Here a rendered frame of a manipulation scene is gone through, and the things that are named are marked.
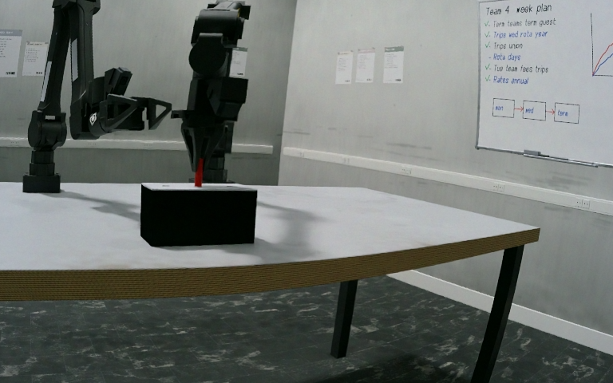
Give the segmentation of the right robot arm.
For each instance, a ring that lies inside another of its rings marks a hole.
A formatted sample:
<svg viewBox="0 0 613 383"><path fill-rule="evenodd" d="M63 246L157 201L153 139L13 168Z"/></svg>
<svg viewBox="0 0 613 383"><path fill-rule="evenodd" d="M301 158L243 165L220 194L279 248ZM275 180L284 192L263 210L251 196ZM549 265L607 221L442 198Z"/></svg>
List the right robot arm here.
<svg viewBox="0 0 613 383"><path fill-rule="evenodd" d="M111 133L100 122L105 117L107 95L124 96L132 77L129 69L119 67L105 71L104 77L94 78L93 15L101 8L101 0L53 0L52 8L53 30L42 95L28 128L28 142L34 150L30 172L22 177L24 182L61 182L61 174L54 173L53 154L67 136L66 113L61 112L61 87L69 40L72 81L69 126L74 140L97 140ZM56 120L45 116L55 116Z"/></svg>

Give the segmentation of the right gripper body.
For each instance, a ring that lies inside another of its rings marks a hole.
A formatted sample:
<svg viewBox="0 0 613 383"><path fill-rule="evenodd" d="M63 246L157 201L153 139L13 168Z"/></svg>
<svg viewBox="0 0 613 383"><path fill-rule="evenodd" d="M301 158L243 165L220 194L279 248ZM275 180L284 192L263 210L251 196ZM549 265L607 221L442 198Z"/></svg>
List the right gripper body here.
<svg viewBox="0 0 613 383"><path fill-rule="evenodd" d="M119 124L115 129L108 130L106 128L106 106L105 106L105 117L101 118L100 122L101 122L101 127L106 132L144 130L144 121L142 121L142 111L144 111L144 108L146 108L146 119L148 120L148 98L147 97L130 97L130 98L134 100L138 100L137 109L131 115L129 115L125 120L123 120L123 122ZM130 108L130 106L131 105L129 104L118 101L118 116L121 115L125 110Z"/></svg>

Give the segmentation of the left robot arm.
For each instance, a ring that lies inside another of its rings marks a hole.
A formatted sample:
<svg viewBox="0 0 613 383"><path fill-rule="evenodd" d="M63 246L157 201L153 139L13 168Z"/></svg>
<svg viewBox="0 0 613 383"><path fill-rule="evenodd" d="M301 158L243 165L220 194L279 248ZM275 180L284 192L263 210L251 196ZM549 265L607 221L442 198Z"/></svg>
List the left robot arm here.
<svg viewBox="0 0 613 383"><path fill-rule="evenodd" d="M249 20L251 5L245 1L228 1L208 3L208 8L202 9L195 18L188 60L193 69L192 78L207 80L191 81L187 110L234 118L245 104L248 79L230 77L231 59L233 48L242 39L244 20ZM231 154L234 123L230 120L222 123L226 125L225 132L203 172L202 184L235 184L227 180L224 168L225 154Z"/></svg>

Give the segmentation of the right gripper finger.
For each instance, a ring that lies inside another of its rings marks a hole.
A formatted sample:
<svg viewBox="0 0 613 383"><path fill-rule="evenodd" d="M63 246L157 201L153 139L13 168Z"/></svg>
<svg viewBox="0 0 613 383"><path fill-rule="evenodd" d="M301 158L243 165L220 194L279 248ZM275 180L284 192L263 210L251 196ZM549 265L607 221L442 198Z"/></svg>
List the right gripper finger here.
<svg viewBox="0 0 613 383"><path fill-rule="evenodd" d="M166 109L156 117L156 105L166 107ZM172 103L162 101L160 99L149 97L148 98L148 130L157 129L160 122L172 111Z"/></svg>
<svg viewBox="0 0 613 383"><path fill-rule="evenodd" d="M118 116L118 101L130 104L131 107ZM137 100L119 96L116 94L107 95L106 105L106 128L115 129L123 120L137 109Z"/></svg>

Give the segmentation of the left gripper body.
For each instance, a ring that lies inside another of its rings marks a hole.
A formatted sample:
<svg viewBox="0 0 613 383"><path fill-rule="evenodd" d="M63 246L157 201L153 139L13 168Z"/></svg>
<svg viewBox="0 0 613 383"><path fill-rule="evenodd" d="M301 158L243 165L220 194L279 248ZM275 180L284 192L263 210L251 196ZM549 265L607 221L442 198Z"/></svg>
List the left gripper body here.
<svg viewBox="0 0 613 383"><path fill-rule="evenodd" d="M184 118L182 119L183 123L181 123L181 127L205 127L205 128L225 128L225 125L222 125L224 121L238 121L238 116L231 117L220 117L220 115L216 115L214 112L208 111L195 111L195 110L174 110L171 113L171 119L176 118Z"/></svg>

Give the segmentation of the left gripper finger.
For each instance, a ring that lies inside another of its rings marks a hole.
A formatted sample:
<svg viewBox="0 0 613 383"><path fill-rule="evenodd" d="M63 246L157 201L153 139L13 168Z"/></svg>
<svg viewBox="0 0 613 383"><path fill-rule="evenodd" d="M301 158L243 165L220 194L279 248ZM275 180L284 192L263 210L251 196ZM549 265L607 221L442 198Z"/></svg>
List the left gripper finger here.
<svg viewBox="0 0 613 383"><path fill-rule="evenodd" d="M200 159L204 159L203 172L205 172L205 169L208 165L208 161L210 160L210 157L215 150L217 144L224 135L224 132L225 128L205 128L204 140L200 153Z"/></svg>
<svg viewBox="0 0 613 383"><path fill-rule="evenodd" d="M181 127L180 131L188 150L192 172L197 172L205 128Z"/></svg>

